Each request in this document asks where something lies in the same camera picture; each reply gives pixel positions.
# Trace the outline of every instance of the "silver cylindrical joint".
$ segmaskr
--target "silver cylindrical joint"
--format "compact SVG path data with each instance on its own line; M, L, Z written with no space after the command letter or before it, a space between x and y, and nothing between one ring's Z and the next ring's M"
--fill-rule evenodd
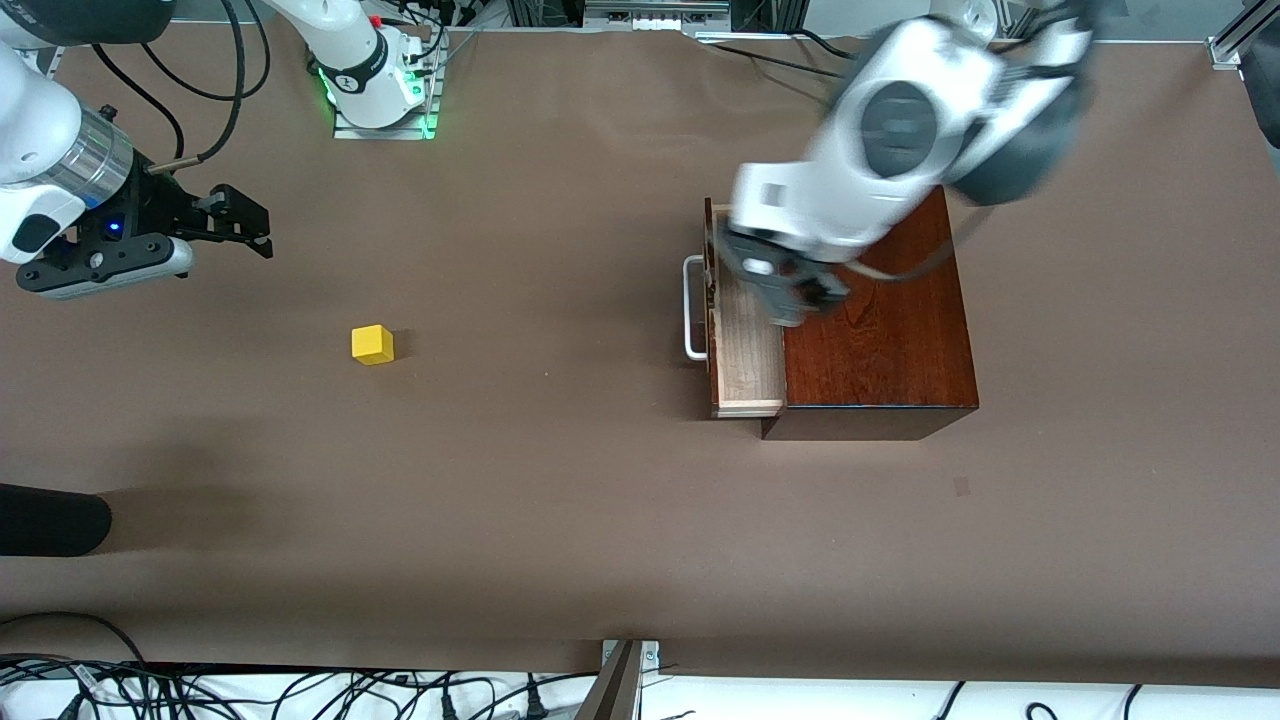
M79 197L90 209L106 202L129 176L133 143L124 131L81 105L81 129L63 159L18 184L52 184Z

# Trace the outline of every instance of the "black cylinder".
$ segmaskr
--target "black cylinder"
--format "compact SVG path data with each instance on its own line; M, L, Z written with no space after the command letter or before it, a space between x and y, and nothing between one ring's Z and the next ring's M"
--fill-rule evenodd
M0 555L76 557L111 529L111 509L96 495L0 483Z

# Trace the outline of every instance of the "white handle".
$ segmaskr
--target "white handle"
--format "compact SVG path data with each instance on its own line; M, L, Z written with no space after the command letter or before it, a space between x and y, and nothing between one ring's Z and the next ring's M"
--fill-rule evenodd
M689 295L692 290L689 283L689 266L694 263L703 263L701 255L690 255L685 258L685 356L695 363L704 363L707 360L705 352L698 352L694 350L694 316L691 314L691 307L689 302Z

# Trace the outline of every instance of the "robotic arm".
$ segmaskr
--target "robotic arm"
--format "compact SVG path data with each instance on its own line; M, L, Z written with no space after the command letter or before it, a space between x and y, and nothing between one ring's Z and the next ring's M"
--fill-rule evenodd
M424 100L421 40L375 27L358 0L266 0L311 47L338 110L384 127ZM220 184L186 192L111 122L13 51L133 44L168 26L170 0L0 0L0 259L18 284L78 297L165 275L186 277L189 241L239 242L271 256L266 209ZM179 161L173 168L186 167ZM76 229L76 240L67 232Z
M844 301L835 268L855 264L933 187L983 206L1028 195L1074 138L1097 14L1097 0L1060 3L1018 60L946 19L886 27L804 160L740 168L717 251L774 323L797 325Z

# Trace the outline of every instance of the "brown table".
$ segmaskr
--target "brown table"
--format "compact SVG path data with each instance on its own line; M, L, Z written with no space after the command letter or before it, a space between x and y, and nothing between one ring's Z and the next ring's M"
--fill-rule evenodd
M765 443L705 419L680 261L739 163L803 150L819 79L672 33L492 35L436 141L337 142L271 31L270 83L182 177L269 206L274 260L200 247L68 304L0 283L0 473L109 491L122 525L0 561L4 612L106 614L157 660L589 667L626 634L685 671L1276 684L1280 202L1203 49L1103 47L1079 150L960 251L979 411ZM228 85L225 28L159 50ZM116 54L216 135L224 108ZM164 155L86 53L61 78ZM352 361L367 323L404 357Z

